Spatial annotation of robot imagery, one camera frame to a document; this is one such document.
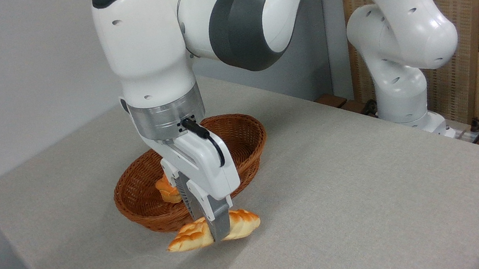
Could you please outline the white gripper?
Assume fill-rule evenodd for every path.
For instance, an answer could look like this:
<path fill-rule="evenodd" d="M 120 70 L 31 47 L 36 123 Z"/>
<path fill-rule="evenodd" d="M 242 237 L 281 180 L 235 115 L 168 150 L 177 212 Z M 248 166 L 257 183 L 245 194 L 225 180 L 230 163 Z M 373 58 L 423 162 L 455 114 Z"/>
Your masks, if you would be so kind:
<path fill-rule="evenodd" d="M 205 218 L 213 240 L 223 240 L 230 232 L 230 194 L 240 185 L 223 140 L 212 132 L 202 138 L 188 130 L 166 141 L 143 141 L 162 157 L 164 174 L 177 187 L 193 220 Z"/>

